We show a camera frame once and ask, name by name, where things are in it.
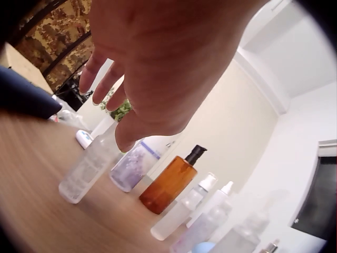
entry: clear plastic bottle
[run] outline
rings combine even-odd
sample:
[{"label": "clear plastic bottle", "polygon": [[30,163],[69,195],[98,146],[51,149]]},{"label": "clear plastic bottle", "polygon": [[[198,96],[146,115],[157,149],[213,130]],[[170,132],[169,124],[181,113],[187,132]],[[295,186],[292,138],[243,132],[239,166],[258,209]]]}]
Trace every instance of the clear plastic bottle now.
[{"label": "clear plastic bottle", "polygon": [[213,207],[227,200],[231,191],[233,182],[229,181],[221,190],[217,190],[213,196],[201,207],[199,207],[191,215],[191,220],[186,224],[186,227],[190,227],[201,214],[208,213]]},{"label": "clear plastic bottle", "polygon": [[123,157],[115,141],[116,125],[92,141],[59,184],[60,195],[68,202],[80,202],[99,177]]},{"label": "clear plastic bottle", "polygon": [[110,178],[124,192],[130,192],[158,162],[178,138],[173,136],[149,136],[142,139],[111,170]]},{"label": "clear plastic bottle", "polygon": [[209,253],[252,253],[269,224],[269,209],[288,195],[286,190],[271,191],[263,208],[252,212],[240,225],[234,226]]},{"label": "clear plastic bottle", "polygon": [[187,253],[199,243],[208,241],[215,230],[227,221],[232,206],[224,200],[214,206],[208,213],[202,213],[170,247],[170,253]]},{"label": "clear plastic bottle", "polygon": [[151,234],[163,241],[172,234],[197,208],[209,190],[216,184],[217,178],[208,173],[207,177],[181,199],[160,221],[151,228]]}]

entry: amber bottle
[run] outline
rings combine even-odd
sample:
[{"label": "amber bottle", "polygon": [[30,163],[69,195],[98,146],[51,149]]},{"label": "amber bottle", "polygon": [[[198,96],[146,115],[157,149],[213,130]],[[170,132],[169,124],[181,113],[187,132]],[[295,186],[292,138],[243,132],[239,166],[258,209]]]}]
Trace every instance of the amber bottle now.
[{"label": "amber bottle", "polygon": [[143,205],[151,212],[161,214],[196,176],[193,165],[206,150],[196,145],[186,159],[176,156],[140,195]]}]

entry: camouflage fabric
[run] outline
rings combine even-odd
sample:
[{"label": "camouflage fabric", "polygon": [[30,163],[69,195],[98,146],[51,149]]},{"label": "camouflage fabric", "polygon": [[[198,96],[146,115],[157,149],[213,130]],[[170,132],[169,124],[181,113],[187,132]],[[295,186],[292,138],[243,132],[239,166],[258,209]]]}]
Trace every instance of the camouflage fabric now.
[{"label": "camouflage fabric", "polygon": [[40,10],[44,9],[53,0],[40,1],[19,23],[18,30],[21,30]]},{"label": "camouflage fabric", "polygon": [[92,37],[89,36],[86,40],[80,43],[66,57],[64,57],[45,77],[49,86],[53,91],[66,81],[84,62],[86,62],[92,51],[94,44]]},{"label": "camouflage fabric", "polygon": [[67,0],[32,28],[16,49],[43,72],[68,46],[90,30],[90,5],[91,0]]}]

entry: blue object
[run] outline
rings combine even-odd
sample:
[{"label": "blue object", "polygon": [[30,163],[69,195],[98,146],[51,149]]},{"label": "blue object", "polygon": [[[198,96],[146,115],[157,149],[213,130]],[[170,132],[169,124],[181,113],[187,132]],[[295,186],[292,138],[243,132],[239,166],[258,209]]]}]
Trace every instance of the blue object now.
[{"label": "blue object", "polygon": [[215,246],[215,243],[204,242],[195,245],[192,249],[192,253],[208,253]]},{"label": "blue object", "polygon": [[0,108],[48,119],[62,106],[15,71],[0,66]]}]

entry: ceiling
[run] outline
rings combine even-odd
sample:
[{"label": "ceiling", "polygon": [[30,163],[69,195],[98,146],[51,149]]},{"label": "ceiling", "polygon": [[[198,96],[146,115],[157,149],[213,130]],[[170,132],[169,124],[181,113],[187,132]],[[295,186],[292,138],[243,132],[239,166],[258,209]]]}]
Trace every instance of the ceiling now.
[{"label": "ceiling", "polygon": [[281,96],[281,114],[291,98],[336,81],[335,52],[312,17],[290,0],[272,0],[253,17],[238,54],[251,77],[270,86],[262,88],[266,93]]}]

